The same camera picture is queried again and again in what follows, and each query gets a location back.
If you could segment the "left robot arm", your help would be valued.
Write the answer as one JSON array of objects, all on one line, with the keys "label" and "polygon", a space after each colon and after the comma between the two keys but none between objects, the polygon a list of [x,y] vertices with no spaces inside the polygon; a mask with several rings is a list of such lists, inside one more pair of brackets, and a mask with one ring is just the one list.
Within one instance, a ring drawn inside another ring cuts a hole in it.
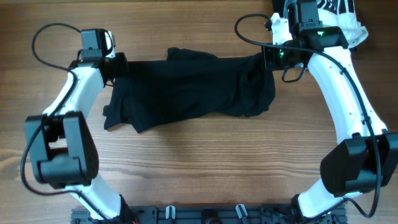
[{"label": "left robot arm", "polygon": [[112,33],[80,31],[82,48],[65,69],[67,82],[56,100],[40,115],[25,121],[27,145],[20,172],[25,188],[37,195],[25,175],[30,159],[37,182],[50,185],[51,195],[71,194],[93,223],[137,223],[124,198],[113,191],[99,171],[99,158],[86,118],[108,80],[128,73],[124,54],[115,53]]}]

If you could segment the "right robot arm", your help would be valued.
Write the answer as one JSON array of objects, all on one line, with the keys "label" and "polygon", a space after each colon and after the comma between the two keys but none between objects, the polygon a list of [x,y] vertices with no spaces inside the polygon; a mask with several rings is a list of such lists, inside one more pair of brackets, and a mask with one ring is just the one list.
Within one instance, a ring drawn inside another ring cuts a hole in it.
[{"label": "right robot arm", "polygon": [[378,200],[397,166],[397,134],[371,106],[351,51],[368,37],[353,1],[274,1],[269,64],[300,67],[318,83],[336,131],[336,147],[321,161],[320,179],[295,197],[299,218],[317,220],[372,192]]}]

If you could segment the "black t-shirt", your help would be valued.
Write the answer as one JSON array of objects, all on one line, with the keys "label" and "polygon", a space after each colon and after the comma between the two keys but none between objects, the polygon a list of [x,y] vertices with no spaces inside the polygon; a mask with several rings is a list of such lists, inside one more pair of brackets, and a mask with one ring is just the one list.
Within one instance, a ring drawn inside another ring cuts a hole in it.
[{"label": "black t-shirt", "polygon": [[137,133],[208,113],[257,116],[275,98],[274,76],[261,54],[218,58],[195,50],[169,48],[167,58],[127,63],[103,109],[104,128],[130,124]]}]

